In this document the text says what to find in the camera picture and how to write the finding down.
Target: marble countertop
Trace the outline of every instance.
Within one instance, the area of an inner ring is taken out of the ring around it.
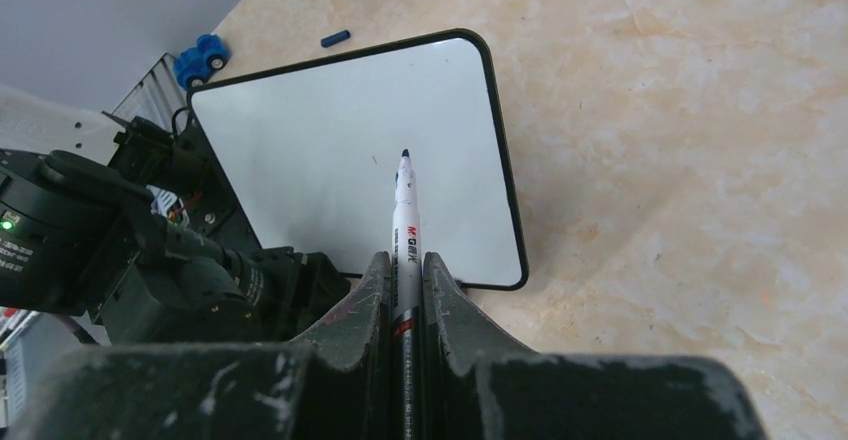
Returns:
[[[772,435],[844,438],[846,18],[848,0],[242,0],[216,80],[475,30],[531,277],[474,301],[539,351],[715,357]]]

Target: wall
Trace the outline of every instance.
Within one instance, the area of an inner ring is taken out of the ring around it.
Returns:
[[[0,0],[0,83],[111,111],[239,0]]]

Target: marker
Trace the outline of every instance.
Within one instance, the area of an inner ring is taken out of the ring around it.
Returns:
[[[397,436],[421,437],[421,219],[409,150],[395,174],[392,216],[392,392]]]

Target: wire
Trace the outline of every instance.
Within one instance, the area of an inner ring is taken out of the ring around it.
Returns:
[[[68,327],[68,330],[70,330],[71,333],[74,334],[75,337],[77,337],[77,340],[79,340],[80,343],[84,345],[100,345],[99,343],[97,343],[97,340],[95,340],[94,337],[92,337],[91,334],[88,333],[82,327],[82,325],[77,323],[77,321],[73,318],[67,315],[59,315],[56,313],[51,313],[50,315],[52,315],[53,318],[59,320],[63,325]]]
[[[189,208],[191,208],[192,206],[194,206],[194,204],[197,203],[197,201],[200,200],[200,197],[202,197],[202,196],[203,196],[203,192],[200,192],[197,195],[191,197],[191,199],[189,201],[187,201],[182,207],[180,207],[180,208],[174,210],[173,212],[169,213],[168,218],[171,218],[172,216],[173,216],[173,218],[177,218],[177,215],[183,213],[184,211],[186,211]]]
[[[186,128],[191,125],[191,121],[194,118],[194,115],[188,107],[180,107],[173,115],[171,115],[171,134],[174,136],[174,141],[177,141],[180,138],[180,132],[177,131],[177,117],[183,112],[188,112],[188,116],[186,116]]]

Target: colorful toy car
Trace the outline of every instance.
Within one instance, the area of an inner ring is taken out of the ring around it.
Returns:
[[[197,46],[184,51],[174,61],[174,76],[183,90],[199,87],[209,81],[230,60],[230,51],[221,37],[205,34],[197,38]]]

